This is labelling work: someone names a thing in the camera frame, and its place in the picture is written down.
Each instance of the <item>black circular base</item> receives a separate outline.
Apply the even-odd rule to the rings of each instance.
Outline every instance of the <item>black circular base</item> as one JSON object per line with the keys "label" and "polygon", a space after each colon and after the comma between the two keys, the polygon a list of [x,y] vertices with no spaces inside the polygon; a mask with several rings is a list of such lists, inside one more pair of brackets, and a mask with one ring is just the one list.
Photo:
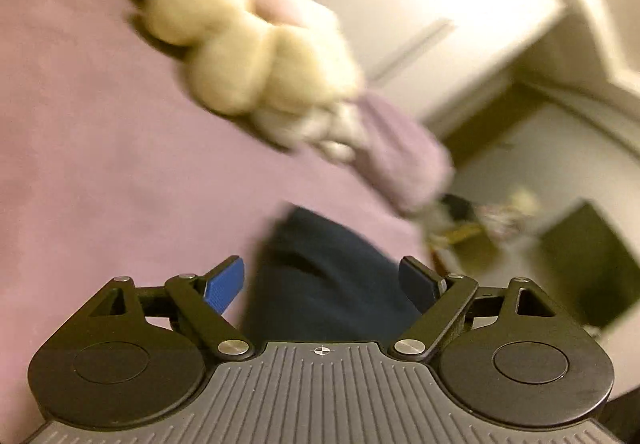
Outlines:
{"label": "black circular base", "polygon": [[36,353],[29,383],[45,413],[73,426],[149,422],[187,401],[204,376],[200,351],[177,332],[140,325],[110,341],[64,336]]}
{"label": "black circular base", "polygon": [[505,377],[524,384],[546,384],[560,379],[569,369],[560,350],[531,341],[500,347],[494,354],[494,365]]}

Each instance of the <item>clutter on floor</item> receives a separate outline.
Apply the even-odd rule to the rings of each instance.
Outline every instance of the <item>clutter on floor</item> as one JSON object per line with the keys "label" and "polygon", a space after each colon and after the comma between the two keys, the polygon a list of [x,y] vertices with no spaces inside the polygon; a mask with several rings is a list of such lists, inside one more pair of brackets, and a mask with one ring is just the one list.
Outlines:
{"label": "clutter on floor", "polygon": [[433,202],[422,217],[431,254],[449,272],[489,268],[500,246],[525,232],[540,210],[536,196],[518,188],[503,204],[473,204],[451,194]]}

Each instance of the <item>gray ridged platform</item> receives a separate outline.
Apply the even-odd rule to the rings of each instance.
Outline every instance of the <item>gray ridged platform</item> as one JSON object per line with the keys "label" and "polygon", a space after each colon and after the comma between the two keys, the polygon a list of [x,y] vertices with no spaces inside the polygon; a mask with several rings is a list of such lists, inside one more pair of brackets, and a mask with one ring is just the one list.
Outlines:
{"label": "gray ridged platform", "polygon": [[168,418],[115,432],[51,422],[34,444],[605,444],[588,421],[549,432],[503,429],[459,408],[430,370],[375,344],[269,344],[218,367],[200,397]]}

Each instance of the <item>cabinet handle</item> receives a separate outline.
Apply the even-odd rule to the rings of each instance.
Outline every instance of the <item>cabinet handle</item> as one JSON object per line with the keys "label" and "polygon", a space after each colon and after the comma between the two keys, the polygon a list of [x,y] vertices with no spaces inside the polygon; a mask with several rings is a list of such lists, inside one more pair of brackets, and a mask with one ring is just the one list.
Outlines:
{"label": "cabinet handle", "polygon": [[456,24],[448,18],[438,18],[430,23],[416,36],[408,42],[406,46],[400,48],[388,61],[382,62],[373,69],[369,80],[374,84],[382,84],[387,79],[397,74],[402,67],[411,64],[419,58],[430,46],[435,45],[440,40],[456,29]]}

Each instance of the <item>metal rivet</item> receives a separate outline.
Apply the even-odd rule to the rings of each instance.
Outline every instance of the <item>metal rivet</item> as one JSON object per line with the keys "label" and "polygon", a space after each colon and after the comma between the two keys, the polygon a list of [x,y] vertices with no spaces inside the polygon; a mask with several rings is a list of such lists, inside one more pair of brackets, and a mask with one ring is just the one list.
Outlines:
{"label": "metal rivet", "polygon": [[423,353],[427,347],[422,341],[417,339],[402,339],[394,345],[394,349],[398,354],[404,354],[406,356],[417,356]]}
{"label": "metal rivet", "polygon": [[249,344],[239,339],[229,339],[218,345],[218,351],[226,356],[241,356],[249,351]]}

